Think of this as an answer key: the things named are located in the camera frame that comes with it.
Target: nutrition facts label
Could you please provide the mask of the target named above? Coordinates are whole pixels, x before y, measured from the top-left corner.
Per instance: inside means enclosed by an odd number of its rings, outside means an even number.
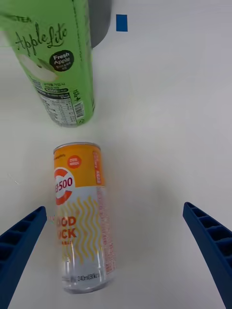
[[[76,124],[76,116],[69,93],[50,94],[37,89],[50,116],[62,125]]]
[[[105,269],[106,273],[109,274],[115,269],[115,253],[110,231],[110,219],[105,203],[105,197],[101,187],[97,187],[97,195],[99,204],[99,214],[101,218],[101,230],[102,230],[101,232],[104,247]]]

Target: can bottom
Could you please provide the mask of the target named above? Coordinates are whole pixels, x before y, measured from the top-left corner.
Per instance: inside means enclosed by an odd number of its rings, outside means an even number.
[[[107,282],[104,282],[98,286],[95,286],[93,288],[87,288],[85,290],[76,289],[75,285],[72,285],[72,287],[64,287],[64,291],[68,292],[69,294],[85,294],[85,293],[92,293],[94,291],[98,291],[109,285],[112,281],[114,281],[114,278],[110,279]]]

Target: beverage can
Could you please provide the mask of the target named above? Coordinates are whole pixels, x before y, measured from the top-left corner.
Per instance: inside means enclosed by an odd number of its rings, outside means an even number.
[[[87,0],[7,0],[0,25],[54,122],[78,126],[94,111]]]
[[[88,293],[114,277],[115,254],[100,148],[65,144],[54,151],[56,217],[62,248],[62,285]]]

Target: blue tape marker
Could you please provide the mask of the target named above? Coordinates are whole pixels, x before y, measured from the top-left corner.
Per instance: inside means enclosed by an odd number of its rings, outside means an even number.
[[[128,32],[127,15],[116,15],[116,31]]]

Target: can lid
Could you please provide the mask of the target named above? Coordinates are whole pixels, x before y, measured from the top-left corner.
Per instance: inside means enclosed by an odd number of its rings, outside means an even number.
[[[85,142],[85,141],[80,141],[80,142],[73,142],[73,143],[66,143],[66,144],[62,144],[58,147],[56,147],[53,151],[53,154],[60,148],[63,148],[63,147],[66,147],[66,146],[71,146],[71,145],[92,145],[92,146],[95,146],[97,148],[100,149],[99,145],[95,144],[95,143],[90,143],[90,142]]]

